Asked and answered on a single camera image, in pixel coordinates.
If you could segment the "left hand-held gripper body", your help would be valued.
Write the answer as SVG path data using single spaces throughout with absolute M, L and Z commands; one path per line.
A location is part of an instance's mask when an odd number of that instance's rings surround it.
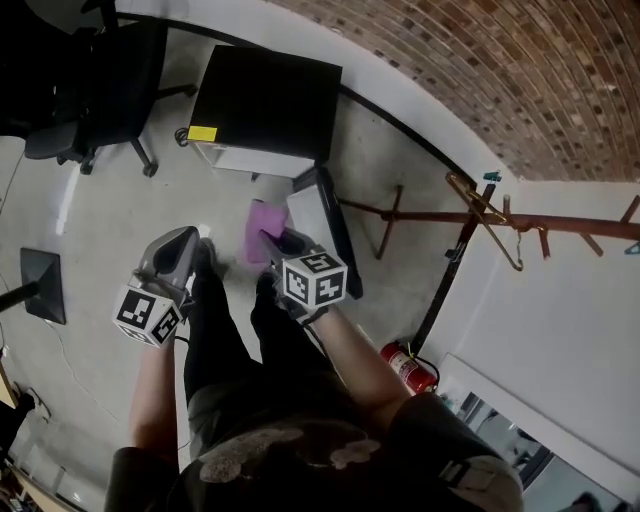
M 171 230 L 151 242 L 118 295 L 113 323 L 125 336 L 161 347 L 193 305 L 189 280 L 200 241 L 194 226 Z

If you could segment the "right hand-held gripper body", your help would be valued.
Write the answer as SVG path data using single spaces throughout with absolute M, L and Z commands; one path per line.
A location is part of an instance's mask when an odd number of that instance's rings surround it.
M 285 228 L 277 238 L 264 230 L 259 240 L 274 275 L 280 305 L 301 324 L 345 299 L 348 266 L 307 235 Z

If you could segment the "purple cleaning cloth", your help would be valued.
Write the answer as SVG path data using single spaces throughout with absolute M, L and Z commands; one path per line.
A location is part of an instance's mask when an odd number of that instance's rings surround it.
M 286 227 L 288 217 L 289 211 L 286 206 L 252 200 L 244 236 L 244 254 L 249 264 L 262 264 L 267 261 L 260 233 L 264 231 L 279 238 Z

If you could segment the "black mini fridge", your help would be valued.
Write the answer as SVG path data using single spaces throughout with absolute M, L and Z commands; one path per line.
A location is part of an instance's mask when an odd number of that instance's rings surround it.
M 346 290 L 363 296 L 353 245 L 328 162 L 341 67 L 265 48 L 217 45 L 205 70 L 185 140 L 213 168 L 316 187 L 330 248 L 347 264 Z

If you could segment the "person's left forearm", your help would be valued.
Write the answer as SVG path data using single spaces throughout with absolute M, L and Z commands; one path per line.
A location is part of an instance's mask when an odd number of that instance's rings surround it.
M 143 347 L 129 430 L 134 447 L 178 470 L 174 336 L 161 347 Z

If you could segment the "person's right forearm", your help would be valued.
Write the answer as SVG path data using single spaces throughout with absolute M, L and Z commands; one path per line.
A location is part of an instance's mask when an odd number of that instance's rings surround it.
M 411 394 L 362 333 L 331 306 L 312 323 L 354 402 L 384 434 Z

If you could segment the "person's right black shoe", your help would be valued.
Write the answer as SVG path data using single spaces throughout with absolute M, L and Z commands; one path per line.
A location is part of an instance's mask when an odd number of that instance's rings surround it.
M 273 273 L 269 271 L 261 273 L 256 282 L 256 297 L 276 301 L 278 299 L 276 284 L 277 280 Z

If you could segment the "person's black shoe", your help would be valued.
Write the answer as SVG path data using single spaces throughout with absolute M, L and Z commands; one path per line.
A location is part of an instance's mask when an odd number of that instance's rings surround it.
M 217 255 L 216 248 L 210 238 L 201 238 L 194 256 L 194 268 L 197 273 L 211 272 L 221 281 L 228 272 L 228 265 Z
M 277 280 L 273 273 L 269 271 L 261 273 L 256 282 L 256 297 L 276 301 L 278 299 L 276 284 Z

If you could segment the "person's black trousers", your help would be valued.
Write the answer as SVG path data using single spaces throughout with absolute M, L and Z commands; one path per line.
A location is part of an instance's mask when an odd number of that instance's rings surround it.
M 194 305 L 188 316 L 190 335 L 183 372 L 187 402 L 207 388 L 226 394 L 235 384 L 255 380 L 339 382 L 329 360 L 278 300 L 256 295 L 250 322 L 259 340 L 262 361 L 252 359 L 231 316 L 223 281 L 211 272 L 197 273 L 194 258 L 193 269 Z

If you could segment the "person's left black shoe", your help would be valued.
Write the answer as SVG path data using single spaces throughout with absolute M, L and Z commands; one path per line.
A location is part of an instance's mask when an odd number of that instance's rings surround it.
M 210 238 L 201 238 L 194 256 L 194 268 L 197 273 L 211 272 L 221 281 L 228 272 L 228 265 L 217 255 L 216 248 Z

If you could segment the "light wooden desk black base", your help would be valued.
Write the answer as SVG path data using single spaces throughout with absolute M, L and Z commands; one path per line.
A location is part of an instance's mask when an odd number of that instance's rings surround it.
M 60 256 L 38 249 L 21 248 L 20 271 L 22 285 L 0 295 L 0 313 L 23 303 L 29 314 L 65 325 Z

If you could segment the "red fire extinguisher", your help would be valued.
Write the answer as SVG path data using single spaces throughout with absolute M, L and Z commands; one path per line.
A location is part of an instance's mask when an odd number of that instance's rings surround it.
M 386 344 L 380 355 L 414 394 L 436 391 L 440 372 L 431 362 L 414 355 L 397 341 Z

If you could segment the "black office chair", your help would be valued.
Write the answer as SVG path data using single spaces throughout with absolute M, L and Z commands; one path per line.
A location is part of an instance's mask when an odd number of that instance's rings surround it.
M 193 83 L 160 88 L 168 37 L 164 20 L 120 25 L 116 0 L 83 1 L 81 13 L 94 10 L 103 20 L 100 32 L 83 27 L 69 35 L 39 23 L 47 45 L 25 62 L 31 83 L 46 85 L 45 96 L 53 103 L 31 123 L 25 156 L 74 161 L 89 175 L 98 149 L 128 143 L 142 161 L 144 176 L 151 178 L 158 164 L 139 138 L 154 104 L 178 94 L 191 98 L 198 88 Z

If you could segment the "brown wooden coat rack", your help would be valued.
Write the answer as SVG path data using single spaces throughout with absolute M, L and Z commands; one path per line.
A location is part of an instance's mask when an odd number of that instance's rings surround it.
M 477 226 L 482 226 L 471 211 L 403 212 L 399 209 L 403 192 L 403 186 L 399 185 L 396 187 L 394 203 L 390 209 L 380 209 L 342 198 L 338 200 L 343 206 L 376 215 L 385 222 L 386 227 L 382 241 L 375 250 L 375 256 L 378 260 L 383 257 L 393 228 L 395 224 L 400 221 L 461 224 L 467 234 L 471 234 Z M 551 232 L 568 233 L 579 236 L 598 257 L 604 255 L 604 249 L 596 241 L 598 237 L 625 240 L 630 241 L 632 245 L 635 244 L 640 241 L 640 223 L 634 223 L 632 218 L 638 208 L 640 208 L 639 195 L 633 198 L 631 204 L 619 220 L 511 213 L 521 235 L 529 231 L 538 233 L 542 257 L 547 260 L 551 257 L 549 244 L 549 234 Z

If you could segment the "black framed glass door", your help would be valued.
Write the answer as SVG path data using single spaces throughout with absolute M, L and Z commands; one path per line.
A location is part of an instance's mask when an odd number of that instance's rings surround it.
M 441 397 L 516 471 L 524 489 L 524 512 L 640 512 L 640 498 L 628 502 L 607 491 L 477 395 Z

